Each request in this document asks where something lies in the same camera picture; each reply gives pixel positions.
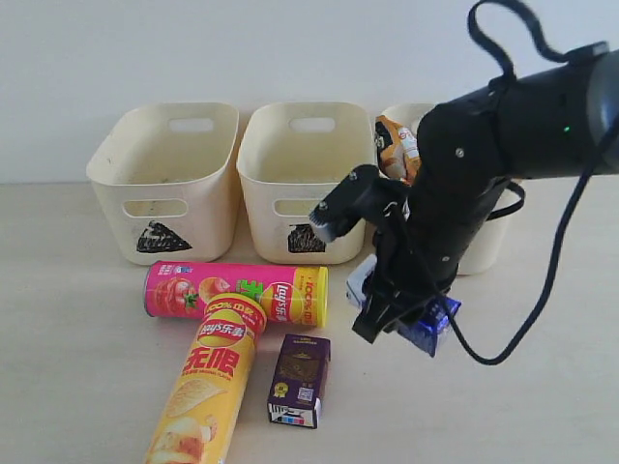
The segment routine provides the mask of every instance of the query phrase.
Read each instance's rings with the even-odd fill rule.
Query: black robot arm
[[[522,17],[540,53],[564,65],[516,78],[507,53],[477,25],[475,13],[484,3],[503,5]],[[619,51],[594,43],[558,53],[545,43],[534,14],[516,0],[480,1],[469,14],[468,26],[503,75],[487,87],[437,105],[422,119],[417,132],[421,169],[415,184],[408,188],[380,176],[375,166],[359,166],[310,215],[316,234],[326,242],[345,235],[361,218],[376,225],[377,263],[353,326],[369,342],[380,332],[390,332],[397,320],[419,320],[432,299],[449,292],[462,255],[513,178],[580,176],[574,208],[592,175],[619,172]],[[567,221],[571,213],[566,211]],[[561,244],[555,245],[558,263]],[[548,295],[557,263],[548,272]],[[534,322],[545,300],[547,295],[527,323]],[[497,364],[509,356],[504,352],[485,360],[476,355],[450,311],[446,313],[477,361]],[[528,327],[523,326],[520,338]]]

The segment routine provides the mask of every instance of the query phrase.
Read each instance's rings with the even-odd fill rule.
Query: plastic bin
[[[421,119],[434,108],[431,103],[404,103],[391,106],[383,111],[386,117],[407,126],[417,135]],[[518,201],[517,196],[506,190],[499,198],[495,210],[509,206]],[[490,269],[496,262],[503,238],[509,227],[511,217],[502,217],[486,222],[475,236],[469,249],[460,260],[457,273],[461,276],[480,274]]]
[[[280,264],[339,264],[364,244],[366,224],[324,244],[308,214],[359,164],[375,164],[365,110],[343,102],[289,102],[253,113],[237,167],[257,253]]]
[[[123,255],[212,261],[232,244],[241,198],[239,112],[162,103],[125,114],[86,168]]]

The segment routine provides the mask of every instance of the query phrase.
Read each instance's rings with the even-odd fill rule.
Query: purple box
[[[288,334],[269,391],[269,421],[317,428],[331,360],[331,341]]]

